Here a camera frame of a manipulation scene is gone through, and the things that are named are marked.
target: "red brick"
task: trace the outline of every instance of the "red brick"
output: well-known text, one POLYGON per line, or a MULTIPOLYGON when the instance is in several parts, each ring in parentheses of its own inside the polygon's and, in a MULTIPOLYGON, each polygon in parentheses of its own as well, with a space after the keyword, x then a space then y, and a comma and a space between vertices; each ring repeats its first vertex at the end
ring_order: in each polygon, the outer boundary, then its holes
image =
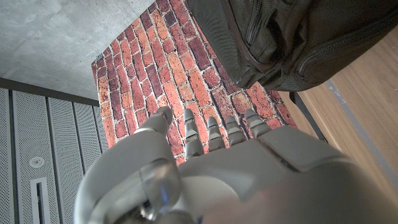
POLYGON ((140 81, 143 81, 147 74, 144 69, 144 64, 142 62, 141 53, 138 52, 137 54, 132 56, 132 61, 134 62, 134 68, 136 70, 137 77, 140 81))
POLYGON ((192 49, 193 55, 196 58, 197 64, 200 70, 203 70, 210 66, 210 61, 207 56, 205 49, 203 48, 200 39, 198 37, 192 39, 189 42, 189 46, 192 49))
POLYGON ((129 81, 127 80, 127 74, 123 66, 118 68, 118 77, 120 82, 120 93, 123 94, 129 92, 129 81))
POLYGON ((228 97, 223 91, 223 87, 219 87, 211 92, 215 99, 216 106, 218 111, 221 113, 221 117, 225 123, 225 119, 228 115, 233 114, 234 109, 231 106, 231 103, 228 101, 228 97))
POLYGON ((170 4, 172 5, 180 24, 184 25, 188 21, 188 13, 185 6, 180 0, 170 0, 170 4))
POLYGON ((134 22, 132 22, 132 27, 133 28, 136 28, 138 25, 139 25, 139 22, 140 22, 140 20, 139 20, 139 18, 137 18, 134 22))
POLYGON ((144 107, 144 97, 142 96, 141 89, 139 88, 138 80, 136 78, 131 80, 132 103, 134 109, 138 110, 144 107))
POLYGON ((257 113, 263 118, 272 116, 275 111, 268 102, 267 95, 261 88, 260 84, 255 83, 250 89, 246 90, 254 106, 256 106, 257 113))
POLYGON ((207 39, 206 39, 205 35, 203 34, 203 32, 201 31, 201 29, 200 29, 200 27, 199 27, 197 21, 195 20, 195 18, 193 18, 193 21, 194 21, 195 26, 197 27, 197 29, 198 29, 198 31, 199 31, 199 34, 200 34, 201 38, 203 39, 203 41, 204 41, 204 42, 207 42, 207 39))
POLYGON ((112 54, 111 49, 109 49, 109 47, 107 47, 104 50, 103 54, 104 54, 104 57, 107 57, 107 56, 111 55, 112 54))
POLYGON ((177 120, 178 128, 181 133, 181 137, 185 138, 185 125, 184 125, 184 117, 182 116, 180 119, 177 120))
POLYGON ((145 110, 140 110, 137 111, 136 114, 137 114, 138 126, 141 126, 148 119, 147 113, 145 112, 145 110))
POLYGON ((223 137, 223 140, 224 140, 224 143, 225 143, 225 147, 229 147, 229 142, 228 142, 228 137, 227 137, 227 134, 226 134, 226 131, 225 131, 225 129, 224 129, 224 127, 220 127, 220 133, 221 133, 221 136, 223 137))
POLYGON ((106 75, 106 68, 102 67, 98 69, 98 78, 104 77, 106 75))
POLYGON ((272 118, 272 119, 270 119, 269 121, 267 121, 267 124, 268 124, 268 126, 270 126, 272 129, 279 128, 279 127, 282 126, 281 123, 280 123, 280 121, 279 121, 277 118, 272 118))
POLYGON ((117 68, 119 65, 122 64, 122 55, 121 54, 117 54, 114 56, 113 58, 113 63, 114 66, 117 68))
POLYGON ((170 125, 169 132, 167 134, 169 138, 170 147, 172 148, 173 155, 178 155, 183 152, 183 146, 181 142, 181 137, 175 127, 174 122, 170 125))
POLYGON ((157 99, 157 104, 159 105, 159 107, 167 106, 166 96, 162 95, 161 97, 159 97, 159 99, 157 99))
POLYGON ((185 71, 190 70, 195 66, 195 62, 193 61, 192 55, 190 52, 187 52, 185 55, 181 57, 182 65, 184 66, 185 71))
POLYGON ((106 77, 98 79, 99 102, 102 103, 108 100, 108 82, 106 77))
POLYGON ((149 80, 144 80, 142 82, 142 92, 144 93, 144 96, 149 96, 152 93, 152 89, 150 88, 150 82, 149 80))
POLYGON ((183 84, 182 86, 179 86, 178 91, 180 92, 180 97, 183 102, 193 100, 193 95, 189 84, 183 84))
POLYGON ((122 50, 124 66, 127 66, 131 63, 131 52, 127 40, 122 41, 120 46, 122 50))
POLYGON ((278 91, 276 90, 269 90, 268 91, 271 100, 275 103, 283 103, 282 98, 280 97, 278 91))
POLYGON ((132 79, 136 76, 136 71, 134 70, 134 67, 132 66, 132 64, 130 64, 126 67, 126 71, 127 71, 127 76, 130 79, 132 79))
POLYGON ((167 56, 167 60, 169 61, 170 68, 173 73, 174 80, 177 85, 187 81, 187 77, 185 76, 184 71, 182 70, 182 66, 180 60, 176 53, 169 54, 167 56))
POLYGON ((170 31, 172 33, 175 45, 177 46, 178 53, 180 55, 184 54, 188 50, 188 46, 185 37, 181 32, 180 26, 178 24, 174 24, 170 28, 170 31))
POLYGON ((173 10, 170 10, 168 13, 166 13, 166 15, 164 15, 164 20, 166 21, 167 27, 170 27, 173 24, 175 24, 176 20, 173 10))
POLYGON ((178 118, 182 115, 183 109, 181 106, 181 102, 178 98, 177 90, 174 87, 173 82, 168 82, 164 85, 164 90, 166 92, 166 96, 168 101, 170 102, 170 107, 174 113, 174 116, 178 118))
POLYGON ((192 38, 197 33, 191 22, 187 22, 182 27, 182 32, 185 34, 185 38, 187 38, 187 39, 192 38))
POLYGON ((160 12, 158 10, 155 10, 154 13, 152 13, 152 18, 155 22, 157 34, 162 40, 166 39, 169 36, 169 32, 167 31, 166 25, 164 24, 160 12))
POLYGON ((131 93, 126 93, 122 95, 122 107, 127 108, 131 106, 131 93))
POLYGON ((174 44, 172 39, 167 38, 164 42, 163 42, 163 48, 164 48, 164 52, 166 53, 171 53, 172 51, 174 51, 174 44))
POLYGON ((108 71, 108 80, 112 80, 114 78, 116 78, 116 69, 112 68, 112 70, 107 69, 108 71))
POLYGON ((147 40, 147 36, 145 35, 145 31, 142 28, 142 26, 138 26, 135 29, 135 31, 136 31, 136 36, 138 37, 139 45, 141 47, 141 52, 145 53, 148 50, 150 50, 149 49, 149 43, 148 43, 148 40, 147 40))
POLYGON ((154 114, 154 113, 157 111, 157 109, 158 109, 157 104, 156 104, 156 101, 155 101, 155 97, 154 97, 153 95, 149 96, 149 97, 146 99, 146 102, 147 102, 146 108, 147 108, 147 111, 148 111, 148 115, 151 116, 151 115, 154 114))
POLYGON ((152 89, 154 89, 154 93, 157 98, 158 96, 163 94, 163 89, 162 84, 160 84, 159 76, 156 72, 155 65, 149 65, 149 67, 147 67, 147 73, 150 83, 152 84, 152 89))
POLYGON ((239 87, 237 87, 231 80, 231 78, 228 76, 228 74, 226 73, 226 70, 224 68, 224 66, 221 64, 220 60, 218 60, 218 58, 216 58, 214 60, 214 64, 216 65, 217 71, 221 77, 221 81, 224 83, 224 86, 226 88, 226 91, 228 92, 228 94, 234 93, 237 90, 239 90, 239 87))
POLYGON ((111 106, 109 105, 109 102, 103 103, 101 105, 101 114, 103 118, 111 115, 111 106))
POLYGON ((203 112, 203 117, 205 118, 206 124, 207 124, 207 120, 211 116, 216 118, 218 124, 221 124, 221 120, 219 119, 217 112, 216 112, 216 108, 214 106, 208 106, 205 109, 203 109, 202 112, 203 112))
POLYGON ((97 61, 97 66, 98 66, 98 68, 105 66, 104 57, 102 57, 101 59, 99 59, 97 61))
POLYGON ((95 83, 95 87, 98 90, 98 79, 97 79, 97 66, 96 65, 92 65, 91 69, 93 70, 93 76, 94 76, 94 83, 95 83))
POLYGON ((116 77, 116 69, 114 68, 114 65, 113 65, 112 55, 107 56, 105 58, 105 62, 106 62, 106 71, 108 72, 108 79, 115 78, 116 77))
POLYGON ((126 33, 127 41, 130 43, 134 38, 136 38, 136 35, 134 34, 134 31, 131 26, 128 26, 124 32, 126 33))
POLYGON ((118 82, 117 78, 111 79, 108 82, 109 82, 109 90, 110 91, 115 91, 119 88, 119 82, 118 82))
POLYGON ((148 35, 148 40, 149 42, 153 42, 156 38, 156 34, 155 34, 155 28, 151 27, 148 29, 147 31, 147 35, 148 35))
POLYGON ((118 91, 111 92, 111 104, 112 107, 120 104, 120 92, 118 91))
POLYGON ((207 52, 210 54, 210 57, 211 57, 211 58, 216 58, 217 55, 216 55, 216 53, 214 52, 213 48, 211 48, 210 44, 209 44, 208 42, 206 42, 206 43, 205 43, 205 46, 206 46, 207 52))
POLYGON ((167 81, 169 81, 169 80, 170 80, 170 71, 169 71, 169 68, 167 68, 166 66, 164 66, 164 67, 160 70, 159 75, 160 75, 160 79, 162 80, 162 83, 163 83, 163 84, 166 83, 167 81))
POLYGON ((232 103, 239 114, 244 114, 247 109, 251 109, 250 101, 243 93, 232 96, 232 103))
POLYGON ((134 113, 132 112, 132 109, 127 108, 124 112, 124 116, 126 117, 129 134, 132 135, 137 129, 136 119, 134 118, 134 113))
POLYGON ((105 57, 105 64, 106 67, 109 69, 114 68, 112 55, 108 55, 105 57))
POLYGON ((166 58, 164 57, 162 44, 160 43, 159 39, 155 40, 152 43, 152 50, 154 53, 155 61, 158 68, 161 68, 166 63, 166 58))
POLYGON ((138 47, 138 40, 135 39, 130 43, 130 50, 132 54, 135 54, 137 51, 139 51, 138 47))
POLYGON ((213 88, 220 83, 220 79, 217 77, 214 68, 210 68, 203 73, 203 78, 205 79, 209 88, 213 88))
POLYGON ((148 12, 144 11, 141 14, 140 18, 141 18, 141 21, 142 21, 142 25, 144 26, 144 29, 148 30, 152 26, 152 21, 150 20, 148 12))
POLYGON ((144 65, 145 66, 148 66, 148 65, 150 65, 150 64, 152 64, 154 62, 153 59, 152 59, 151 52, 148 52, 148 53, 144 54, 142 56, 142 59, 144 60, 144 65))
POLYGON ((111 148, 115 143, 112 117, 105 118, 103 123, 108 147, 111 148))
POLYGON ((156 3, 152 3, 149 7, 148 7, 148 11, 149 13, 153 13, 156 9, 156 3))
POLYGON ((122 119, 122 106, 120 104, 113 106, 112 105, 112 111, 113 111, 113 119, 115 121, 118 121, 122 119))
POLYGON ((248 122, 244 119, 244 115, 241 115, 240 122, 243 123, 243 129, 246 130, 246 134, 248 134, 248 139, 252 139, 253 135, 251 134, 251 130, 249 128, 248 122))
POLYGON ((293 128, 297 128, 296 123, 294 122, 292 116, 290 115, 289 111, 287 110, 286 106, 284 104, 276 104, 276 107, 279 110, 279 113, 282 115, 286 123, 289 124, 289 126, 293 128))
POLYGON ((122 41, 122 40, 124 40, 124 38, 125 38, 124 32, 122 32, 121 34, 118 35, 117 40, 122 41))
POLYGON ((111 43, 113 55, 116 55, 120 52, 120 46, 116 40, 113 40, 111 43))
POLYGON ((116 137, 121 138, 127 134, 126 127, 124 125, 124 120, 119 121, 115 125, 116 128, 116 137))
POLYGON ((193 92, 198 100, 199 106, 205 106, 210 103, 210 97, 206 90, 203 79, 197 68, 193 69, 189 74, 189 82, 191 83, 193 92))
POLYGON ((199 108, 198 108, 197 104, 190 103, 187 105, 187 108, 191 109, 193 112, 193 115, 195 115, 195 122, 197 124, 199 136, 200 136, 202 143, 207 142, 207 140, 209 139, 209 136, 207 133, 206 126, 200 116, 200 112, 199 112, 199 108))
POLYGON ((175 158, 175 163, 177 166, 183 164, 185 162, 185 156, 178 156, 175 158))
POLYGON ((156 3, 162 12, 167 12, 170 9, 168 0, 156 0, 156 3))

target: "bag pocket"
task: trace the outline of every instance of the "bag pocket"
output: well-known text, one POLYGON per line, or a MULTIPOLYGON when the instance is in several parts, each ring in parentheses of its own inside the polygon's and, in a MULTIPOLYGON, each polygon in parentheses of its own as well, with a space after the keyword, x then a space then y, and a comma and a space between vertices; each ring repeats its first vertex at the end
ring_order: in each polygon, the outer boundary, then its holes
POLYGON ((293 73, 305 83, 318 85, 365 53, 397 25, 398 9, 354 32, 314 47, 298 60, 293 73))

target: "bag zipper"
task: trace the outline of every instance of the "bag zipper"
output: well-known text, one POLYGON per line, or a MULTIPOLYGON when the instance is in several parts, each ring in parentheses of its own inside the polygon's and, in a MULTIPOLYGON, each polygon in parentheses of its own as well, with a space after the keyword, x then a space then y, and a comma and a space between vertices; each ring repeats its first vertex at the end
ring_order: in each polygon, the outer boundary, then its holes
POLYGON ((297 75, 300 78, 305 79, 302 75, 302 72, 306 69, 308 65, 310 65, 310 62, 316 60, 319 56, 326 55, 327 53, 332 52, 335 49, 346 50, 347 48, 352 46, 353 42, 365 42, 367 39, 371 39, 381 32, 389 29, 390 26, 394 25, 394 19, 396 18, 396 14, 397 13, 394 10, 394 12, 379 21, 373 22, 365 27, 362 27, 360 30, 356 30, 354 32, 346 34, 336 40, 332 40, 331 42, 328 42, 321 47, 313 50, 302 60, 302 62, 298 66, 298 70, 296 70, 297 75))
POLYGON ((249 22, 249 27, 246 31, 246 41, 249 45, 251 45, 251 43, 253 42, 254 34, 258 29, 261 18, 261 3, 261 0, 254 0, 253 2, 253 11, 249 22))

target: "gray metal surface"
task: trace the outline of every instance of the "gray metal surface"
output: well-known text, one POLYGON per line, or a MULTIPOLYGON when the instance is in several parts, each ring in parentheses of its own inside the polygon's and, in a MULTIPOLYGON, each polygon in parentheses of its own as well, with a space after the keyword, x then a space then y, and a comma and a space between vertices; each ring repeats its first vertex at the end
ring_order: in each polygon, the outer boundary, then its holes
POLYGON ((72 103, 49 98, 49 111, 62 221, 73 223, 75 198, 83 178, 83 167, 72 103))
POLYGON ((108 150, 108 141, 106 140, 104 125, 102 123, 101 109, 98 106, 93 106, 95 121, 97 124, 97 132, 99 137, 99 145, 101 146, 101 151, 104 153, 108 150))
POLYGON ((0 223, 14 223, 8 90, 0 88, 0 223))
POLYGON ((43 96, 12 92, 16 141, 16 169, 20 223, 33 223, 30 180, 47 178, 51 223, 59 223, 47 107, 43 96), (44 165, 33 168, 29 161, 42 157, 44 165))
POLYGON ((93 109, 89 105, 80 103, 74 103, 73 106, 75 107, 78 137, 81 154, 83 155, 83 165, 87 172, 93 162, 101 155, 93 109))

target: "bag strap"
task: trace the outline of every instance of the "bag strap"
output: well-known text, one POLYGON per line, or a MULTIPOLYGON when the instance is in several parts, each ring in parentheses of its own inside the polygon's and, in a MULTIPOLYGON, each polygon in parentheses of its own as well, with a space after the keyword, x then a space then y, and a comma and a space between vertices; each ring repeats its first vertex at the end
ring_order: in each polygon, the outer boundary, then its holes
POLYGON ((267 72, 269 69, 271 69, 275 63, 269 63, 269 64, 264 64, 259 62, 252 53, 250 53, 250 50, 246 46, 246 44, 243 42, 243 39, 241 37, 241 33, 239 31, 238 25, 235 21, 234 13, 232 11, 231 4, 229 0, 221 0, 224 8, 224 13, 225 17, 228 21, 229 28, 231 29, 232 35, 235 39, 236 45, 238 46, 239 51, 260 71, 260 72, 267 72))
POLYGON ((325 141, 326 143, 329 144, 328 140, 324 137, 321 129, 317 125, 317 122, 313 119, 312 115, 308 111, 308 108, 305 106, 303 100, 301 99, 300 95, 297 92, 289 92, 289 98, 290 100, 300 109, 300 111, 304 114, 305 118, 308 120, 308 122, 311 124, 311 127, 315 131, 315 134, 317 134, 318 139, 325 141))

